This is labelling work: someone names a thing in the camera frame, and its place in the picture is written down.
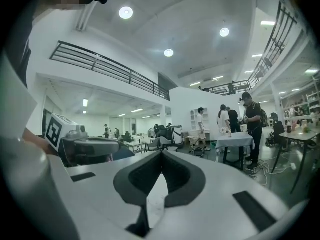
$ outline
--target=floor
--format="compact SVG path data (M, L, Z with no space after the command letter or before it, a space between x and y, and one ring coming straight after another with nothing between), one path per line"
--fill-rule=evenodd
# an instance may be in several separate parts
M278 147L267 147L265 145L266 138L268 137L269 133L273 131L272 128L266 127L263 129L261 145L260 145L260 155L259 158L262 161L266 161L269 167L272 169L275 163L275 157L278 154ZM239 149L237 147L230 147L230 153L227 155L227 159L230 161L236 161L239 159ZM178 149L178 152L185 153L191 155L189 153L190 149L189 146L184 146L182 149ZM299 202L308 198L308 185L310 182L311 177L314 175L314 161L316 158L318 150L309 151L307 153L307 157L304 162L303 171L300 177L300 180L292 194L290 194L291 189L294 185L296 176L298 174L298 170L300 167L300 163L302 160L302 148L298 147L297 145L292 145L289 152L287 152L284 157L287 158L280 158L277 164L277 170L275 172L282 172L277 175L270 175L264 174L264 171L261 169L260 171L257 169L257 173L255 174L255 178L251 176L251 178L261 185L264 185L270 191L274 192L278 197L280 197L284 203L287 204L289 208L292 208L294 205L298 204ZM217 158L216 150L211 149L211 151L206 151L204 156L199 159L207 159L211 161L218 161L222 163L223 154ZM296 166L296 170L291 168L291 164L294 163ZM246 165L244 166L244 172L247 175L252 174L252 171L246 170Z

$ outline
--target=ceiling light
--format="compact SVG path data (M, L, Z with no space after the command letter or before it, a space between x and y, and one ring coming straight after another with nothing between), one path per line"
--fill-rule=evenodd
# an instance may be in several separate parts
M190 86L196 86L196 85L200 85L201 82L196 82L196 83L193 83L193 84L190 84Z
M217 81L217 80L219 80L220 78L223 78L223 76L215 77L215 78L212 79L212 81Z
M274 26L276 25L275 21L261 21L261 25Z
M172 55L174 55L174 51L171 50L171 49L167 49L167 50L164 51L164 55L166 57L171 57Z
M307 71L306 71L306 73L307 74L314 74L314 73L317 73L319 70L317 70L317 69L308 69Z
M134 15L134 11L130 8L130 7L122 7L120 10L119 10L119 16L122 18L122 19L130 19L132 17L132 15Z
M136 112L139 112L139 111L142 111L143 109L140 108L140 109L137 109L137 110L134 110L134 111L131 111L132 113L136 113Z
M229 29L227 29L226 27L220 30L220 36L222 36L223 38L227 37L228 35L229 35Z

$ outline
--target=railing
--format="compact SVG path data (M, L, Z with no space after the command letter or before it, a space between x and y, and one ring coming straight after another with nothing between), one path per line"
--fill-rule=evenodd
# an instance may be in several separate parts
M293 15L281 2L279 2L275 25L270 35L270 39L264 49L263 56L259 60L252 75L248 79L251 89L260 82L260 80L276 63L281 53L286 48L286 45L289 42L289 33L293 25L296 23L297 21L295 20Z
M58 41L50 60L91 70L170 100L169 91L157 83L106 56L74 44Z
M239 81L229 84L222 84L215 87L207 88L209 93L220 94L222 96L231 94L241 94L244 92L249 92L251 90L248 81Z

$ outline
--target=round ceiling light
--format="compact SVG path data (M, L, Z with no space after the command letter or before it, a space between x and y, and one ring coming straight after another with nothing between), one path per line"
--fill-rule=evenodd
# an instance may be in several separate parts
M171 50L171 49L165 50L165 51L164 51L164 55L165 55L166 57L171 57L172 55L174 55L174 51Z
M134 15L134 11L130 7L122 7L119 11L119 16L122 19L130 19Z
M220 36L222 36L223 38L227 37L228 35L229 35L229 29L227 29L226 27L220 30Z

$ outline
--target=backpack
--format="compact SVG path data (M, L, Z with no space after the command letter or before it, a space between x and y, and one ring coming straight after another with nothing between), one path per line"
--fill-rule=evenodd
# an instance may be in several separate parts
M255 109L257 103L253 103L253 109ZM267 113L260 107L261 109L261 126L267 127L268 126L268 116Z

